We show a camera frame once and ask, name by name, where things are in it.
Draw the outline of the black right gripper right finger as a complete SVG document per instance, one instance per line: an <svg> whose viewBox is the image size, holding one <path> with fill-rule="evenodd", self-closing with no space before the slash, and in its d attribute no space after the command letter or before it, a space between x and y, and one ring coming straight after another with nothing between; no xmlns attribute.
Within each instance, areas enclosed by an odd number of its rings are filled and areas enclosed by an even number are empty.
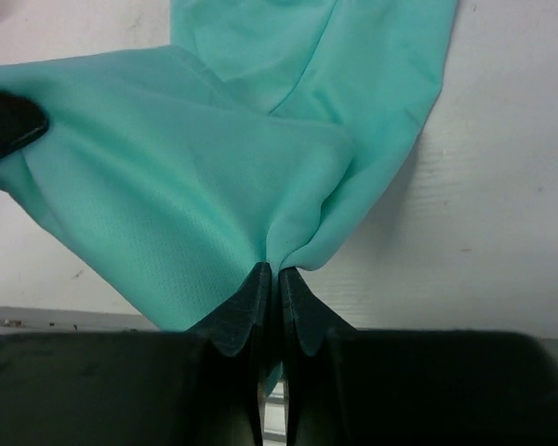
<svg viewBox="0 0 558 446"><path fill-rule="evenodd" d="M291 445L558 445L558 362L532 336L356 329L279 276Z"/></svg>

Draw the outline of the teal t-shirt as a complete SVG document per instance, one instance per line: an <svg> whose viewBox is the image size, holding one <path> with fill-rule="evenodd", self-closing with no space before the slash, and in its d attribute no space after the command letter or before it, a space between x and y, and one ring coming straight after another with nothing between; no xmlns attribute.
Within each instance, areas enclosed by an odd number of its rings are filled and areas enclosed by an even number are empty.
<svg viewBox="0 0 558 446"><path fill-rule="evenodd" d="M175 1L171 42L0 66L46 114L0 190L165 330L321 268L441 91L453 1Z"/></svg>

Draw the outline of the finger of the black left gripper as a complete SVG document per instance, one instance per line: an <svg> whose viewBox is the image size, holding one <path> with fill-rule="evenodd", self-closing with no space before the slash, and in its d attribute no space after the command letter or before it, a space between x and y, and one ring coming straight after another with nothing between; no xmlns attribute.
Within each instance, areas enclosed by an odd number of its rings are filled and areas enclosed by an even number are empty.
<svg viewBox="0 0 558 446"><path fill-rule="evenodd" d="M47 114L35 102L0 90L0 160L41 138Z"/></svg>

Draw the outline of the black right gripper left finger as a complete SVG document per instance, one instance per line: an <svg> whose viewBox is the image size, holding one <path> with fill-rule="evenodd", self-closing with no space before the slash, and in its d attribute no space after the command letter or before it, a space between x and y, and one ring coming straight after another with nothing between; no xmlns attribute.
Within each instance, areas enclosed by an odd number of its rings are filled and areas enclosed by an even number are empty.
<svg viewBox="0 0 558 446"><path fill-rule="evenodd" d="M271 290L258 263L185 332L0 337L0 445L260 445Z"/></svg>

